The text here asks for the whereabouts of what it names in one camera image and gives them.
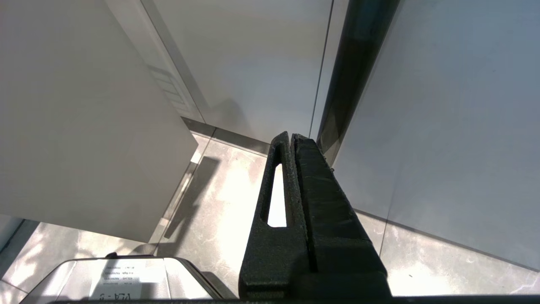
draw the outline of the white cabinet door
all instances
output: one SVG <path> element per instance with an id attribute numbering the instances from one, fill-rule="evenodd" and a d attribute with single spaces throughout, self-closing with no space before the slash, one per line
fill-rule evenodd
<path id="1" fill-rule="evenodd" d="M 103 1 L 0 6 L 0 214 L 148 241 L 197 146 Z"/>

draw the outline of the black 3d-printed part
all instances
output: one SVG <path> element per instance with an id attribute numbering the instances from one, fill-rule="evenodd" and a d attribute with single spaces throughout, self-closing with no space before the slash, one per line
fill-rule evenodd
<path id="1" fill-rule="evenodd" d="M 287 227 L 268 226 L 282 164 Z M 386 299 L 386 270 L 313 140 L 271 143 L 240 269 L 241 299 Z"/>

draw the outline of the grey wall panel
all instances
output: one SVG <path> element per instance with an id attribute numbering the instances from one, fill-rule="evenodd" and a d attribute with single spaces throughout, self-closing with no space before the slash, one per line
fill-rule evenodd
<path id="1" fill-rule="evenodd" d="M 331 0 L 143 3 L 206 123 L 309 135 Z"/>
<path id="2" fill-rule="evenodd" d="M 540 269 L 540 3 L 404 1 L 395 18 L 335 165 L 344 190 Z"/>
<path id="3" fill-rule="evenodd" d="M 193 136 L 103 1 L 0 14 L 0 213 L 147 242 Z"/>

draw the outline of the tiled floor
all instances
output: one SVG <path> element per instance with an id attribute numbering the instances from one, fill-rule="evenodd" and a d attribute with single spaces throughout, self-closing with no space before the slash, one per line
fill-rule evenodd
<path id="1" fill-rule="evenodd" d="M 15 238 L 0 256 L 0 302 L 18 303 L 65 260 L 113 251 L 184 257 L 222 292 L 238 295 L 266 158 L 264 147 L 251 152 L 212 134 L 194 133 L 197 152 L 149 244 L 26 221 L 17 234 L 26 229 L 29 237 Z M 388 269 L 394 295 L 540 293 L 536 272 L 357 215 Z"/>

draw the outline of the marble floor tile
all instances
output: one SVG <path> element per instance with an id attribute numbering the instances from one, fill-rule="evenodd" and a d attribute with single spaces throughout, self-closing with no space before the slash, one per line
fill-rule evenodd
<path id="1" fill-rule="evenodd" d="M 356 216 L 358 217 L 360 223 L 362 224 L 362 227 L 364 227 L 364 230 L 368 234 L 369 239 L 371 239 L 373 247 L 375 247 L 375 251 L 377 251 L 377 253 L 380 255 L 386 221 L 381 221 L 379 219 L 359 212 L 356 212 Z"/>
<path id="2" fill-rule="evenodd" d="M 393 224 L 380 255 L 394 296 L 540 293 L 537 272 Z"/>
<path id="3" fill-rule="evenodd" d="M 74 228 L 40 223 L 2 280 L 30 292 L 66 260 L 85 257 L 151 254 L 155 245 Z"/>
<path id="4" fill-rule="evenodd" d="M 26 292 L 0 281 L 0 303 L 19 304 L 26 295 Z"/>
<path id="5" fill-rule="evenodd" d="M 210 140 L 157 255 L 190 260 L 238 296 L 266 158 Z"/>

